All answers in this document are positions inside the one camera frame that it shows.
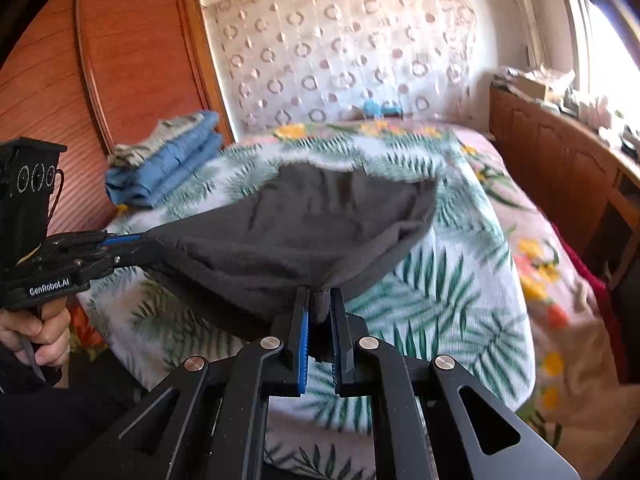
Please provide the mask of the person's left hand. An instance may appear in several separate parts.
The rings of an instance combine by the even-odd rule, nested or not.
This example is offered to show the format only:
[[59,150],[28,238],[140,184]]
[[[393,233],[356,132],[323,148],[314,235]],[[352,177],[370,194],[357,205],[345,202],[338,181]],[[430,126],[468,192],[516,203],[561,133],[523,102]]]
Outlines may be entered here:
[[58,298],[44,304],[40,317],[23,310],[1,310],[1,343],[23,364],[28,356],[21,336],[38,344],[35,362],[39,366],[60,367],[70,355],[70,312],[66,300]]

